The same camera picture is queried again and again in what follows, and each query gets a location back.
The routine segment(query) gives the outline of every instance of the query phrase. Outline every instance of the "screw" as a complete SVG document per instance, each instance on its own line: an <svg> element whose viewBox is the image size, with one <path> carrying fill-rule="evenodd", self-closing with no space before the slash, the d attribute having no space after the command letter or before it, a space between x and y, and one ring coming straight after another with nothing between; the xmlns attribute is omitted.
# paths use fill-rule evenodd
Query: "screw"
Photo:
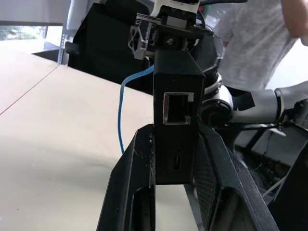
<svg viewBox="0 0 308 231"><path fill-rule="evenodd" d="M174 40L173 40L172 38L169 38L169 39L167 40L167 44L168 44L168 45L172 45L173 42L174 42Z"/></svg>

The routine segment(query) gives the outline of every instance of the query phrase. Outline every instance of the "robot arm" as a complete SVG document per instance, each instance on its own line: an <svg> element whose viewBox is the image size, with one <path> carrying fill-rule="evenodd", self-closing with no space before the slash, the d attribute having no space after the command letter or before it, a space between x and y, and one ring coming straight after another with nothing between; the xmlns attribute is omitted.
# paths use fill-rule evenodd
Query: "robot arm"
<svg viewBox="0 0 308 231"><path fill-rule="evenodd" d="M220 84L205 89L201 118L207 124L218 127L232 123L278 124L294 121L303 124L306 120L307 103L302 103L300 110L296 109L300 102L308 99L308 81L287 88L259 90L232 97L222 85L220 76L218 79ZM208 113L209 105L214 103L216 108L212 106L212 112Z"/></svg>
<svg viewBox="0 0 308 231"><path fill-rule="evenodd" d="M151 16L157 17L162 6L171 7L173 9L179 9L187 12L197 13L200 1L199 0L155 0L154 8Z"/></svg>

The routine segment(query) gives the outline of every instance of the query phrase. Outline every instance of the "white t-shirt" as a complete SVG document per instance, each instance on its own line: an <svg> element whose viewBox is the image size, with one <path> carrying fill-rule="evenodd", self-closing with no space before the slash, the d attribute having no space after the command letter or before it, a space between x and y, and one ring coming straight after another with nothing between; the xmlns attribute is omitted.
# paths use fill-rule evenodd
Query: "white t-shirt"
<svg viewBox="0 0 308 231"><path fill-rule="evenodd" d="M218 69L224 85L246 91L264 89L296 41L284 24L281 0L233 4L214 33L229 42Z"/></svg>

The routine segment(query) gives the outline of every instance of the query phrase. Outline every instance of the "tabletop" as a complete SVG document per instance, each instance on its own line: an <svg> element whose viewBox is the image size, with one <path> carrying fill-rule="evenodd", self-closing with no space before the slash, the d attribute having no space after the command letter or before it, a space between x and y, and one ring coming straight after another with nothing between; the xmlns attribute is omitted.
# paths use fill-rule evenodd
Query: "tabletop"
<svg viewBox="0 0 308 231"><path fill-rule="evenodd" d="M120 86L30 56L0 70L1 83L22 89L10 97L7 90L8 103L0 103L0 230L94 231L121 155ZM27 78L31 81L20 87L19 79ZM152 96L126 88L124 145L152 122ZM156 230L197 230L182 185L156 187Z"/></svg>

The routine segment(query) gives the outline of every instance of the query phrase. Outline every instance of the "window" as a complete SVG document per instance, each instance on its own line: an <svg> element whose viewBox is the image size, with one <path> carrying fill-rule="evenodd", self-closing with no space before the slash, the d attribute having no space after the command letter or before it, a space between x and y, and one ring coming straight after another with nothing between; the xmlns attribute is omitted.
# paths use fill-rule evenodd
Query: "window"
<svg viewBox="0 0 308 231"><path fill-rule="evenodd" d="M45 39L47 26L0 26L0 41Z"/></svg>
<svg viewBox="0 0 308 231"><path fill-rule="evenodd" d="M0 26L2 48L27 52L59 50L62 26Z"/></svg>

